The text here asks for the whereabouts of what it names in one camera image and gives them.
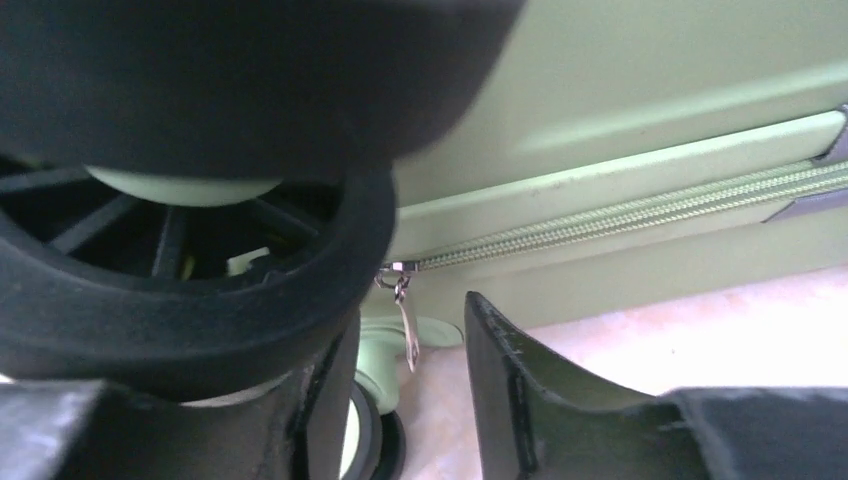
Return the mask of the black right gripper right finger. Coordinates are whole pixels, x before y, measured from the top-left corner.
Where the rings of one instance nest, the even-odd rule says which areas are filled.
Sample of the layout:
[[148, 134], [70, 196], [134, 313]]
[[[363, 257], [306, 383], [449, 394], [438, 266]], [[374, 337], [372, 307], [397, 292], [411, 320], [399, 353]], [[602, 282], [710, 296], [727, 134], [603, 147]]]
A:
[[559, 355], [477, 292], [466, 353], [486, 479], [843, 479], [843, 388], [652, 396]]

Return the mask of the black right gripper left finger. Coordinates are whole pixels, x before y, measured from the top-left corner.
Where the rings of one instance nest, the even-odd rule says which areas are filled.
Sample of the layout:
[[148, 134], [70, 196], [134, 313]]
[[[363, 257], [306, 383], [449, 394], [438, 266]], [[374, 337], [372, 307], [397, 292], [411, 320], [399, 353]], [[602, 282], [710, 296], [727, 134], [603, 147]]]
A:
[[1, 388], [5, 479], [335, 479], [360, 320], [270, 390], [189, 406], [103, 381]]

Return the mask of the silver zipper pull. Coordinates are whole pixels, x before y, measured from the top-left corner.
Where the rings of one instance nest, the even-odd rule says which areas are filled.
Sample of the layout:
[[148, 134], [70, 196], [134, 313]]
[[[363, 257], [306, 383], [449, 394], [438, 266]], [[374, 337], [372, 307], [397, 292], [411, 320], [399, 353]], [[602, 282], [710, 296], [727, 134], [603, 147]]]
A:
[[410, 284], [419, 270], [419, 262], [401, 260], [385, 263], [375, 276], [375, 284], [393, 291], [394, 303], [400, 310], [405, 337], [405, 357], [411, 373], [417, 370], [420, 357], [418, 319], [410, 297]]

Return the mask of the green suitcase blue lining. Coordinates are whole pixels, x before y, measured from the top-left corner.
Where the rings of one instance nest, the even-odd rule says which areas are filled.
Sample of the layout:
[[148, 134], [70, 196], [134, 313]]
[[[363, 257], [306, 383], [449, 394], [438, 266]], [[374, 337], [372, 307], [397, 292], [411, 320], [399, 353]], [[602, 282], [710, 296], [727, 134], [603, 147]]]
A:
[[843, 1], [530, 1], [396, 171], [421, 322], [540, 326], [844, 264]]

